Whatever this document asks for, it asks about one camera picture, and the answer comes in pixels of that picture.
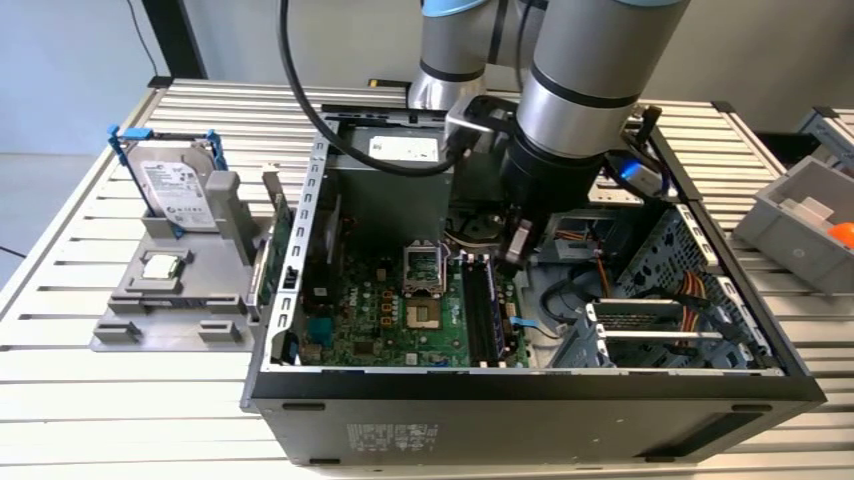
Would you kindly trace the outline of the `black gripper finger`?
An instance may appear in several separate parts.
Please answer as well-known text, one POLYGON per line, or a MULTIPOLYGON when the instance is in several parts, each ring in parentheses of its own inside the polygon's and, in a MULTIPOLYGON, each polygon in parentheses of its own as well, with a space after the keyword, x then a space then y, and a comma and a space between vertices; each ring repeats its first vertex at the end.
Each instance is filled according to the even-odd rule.
POLYGON ((510 223, 499 248, 499 271, 503 274, 515 274, 526 266, 531 235, 532 223, 527 219, 510 223))

